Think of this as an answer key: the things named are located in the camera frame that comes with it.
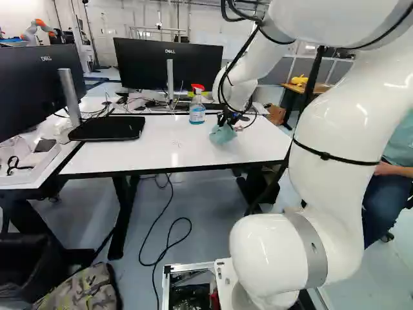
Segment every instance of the yellow object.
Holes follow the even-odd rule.
[[[294,76],[291,79],[291,84],[295,84],[297,86],[302,86],[303,83],[307,83],[307,82],[308,82],[308,78],[307,77],[305,78],[304,74],[300,75],[299,77]]]

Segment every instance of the camouflage bag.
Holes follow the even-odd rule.
[[[97,263],[71,276],[38,300],[31,310],[121,309],[121,299],[113,279],[112,266]]]

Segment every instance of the white robotic arm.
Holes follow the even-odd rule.
[[[299,120],[289,174],[308,203],[305,210],[247,216],[232,229],[234,269],[260,309],[288,308],[300,289],[346,279],[358,269],[364,191],[413,104],[412,9],[412,1],[403,0],[271,3],[268,16],[281,32],[272,37],[277,41],[284,33],[330,47],[372,50],[361,51],[351,71]],[[264,39],[258,34],[229,73],[228,98],[238,83],[264,76],[285,53],[286,46]],[[238,108],[245,104],[231,99]]]

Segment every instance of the jeans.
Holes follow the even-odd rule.
[[[412,179],[404,176],[373,176],[364,195],[362,211],[365,249],[394,226],[406,206]]]

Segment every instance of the dell monitor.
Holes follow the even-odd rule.
[[[78,100],[86,94],[75,45],[0,48],[0,59],[0,142],[66,106],[57,69],[71,70]]]
[[[166,89],[166,60],[174,60],[174,88],[192,90],[202,84],[212,90],[221,70],[223,47],[192,43],[114,38],[122,86]]]

